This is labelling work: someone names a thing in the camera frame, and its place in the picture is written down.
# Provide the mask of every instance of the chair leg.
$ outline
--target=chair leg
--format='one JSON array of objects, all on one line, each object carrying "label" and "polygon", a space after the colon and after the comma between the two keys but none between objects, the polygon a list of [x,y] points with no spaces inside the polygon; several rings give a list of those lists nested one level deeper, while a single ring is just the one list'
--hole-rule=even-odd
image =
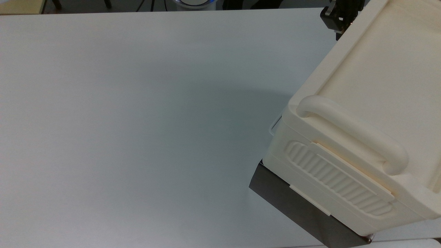
[{"label": "chair leg", "polygon": [[61,9],[60,0],[52,0],[52,2],[54,3],[56,9]]},{"label": "chair leg", "polygon": [[104,2],[106,3],[106,7],[108,9],[112,8],[112,3],[110,2],[110,0],[104,0]]}]

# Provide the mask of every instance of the white table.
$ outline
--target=white table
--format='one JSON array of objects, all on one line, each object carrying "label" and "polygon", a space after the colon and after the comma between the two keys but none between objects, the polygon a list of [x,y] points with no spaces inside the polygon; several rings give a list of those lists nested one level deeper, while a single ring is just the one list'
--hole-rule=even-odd
[{"label": "white table", "polygon": [[319,13],[1,16],[0,247],[320,245],[248,188],[335,43]]}]

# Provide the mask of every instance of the ribbed panel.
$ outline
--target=ribbed panel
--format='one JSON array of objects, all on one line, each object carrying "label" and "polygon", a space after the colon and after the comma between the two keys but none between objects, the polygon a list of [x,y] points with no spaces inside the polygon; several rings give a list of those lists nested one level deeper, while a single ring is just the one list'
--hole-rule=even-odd
[{"label": "ribbed panel", "polygon": [[287,145],[285,152],[295,167],[315,178],[361,211],[379,216],[392,210],[390,203],[382,200],[334,164],[308,150],[306,145],[293,141]]}]

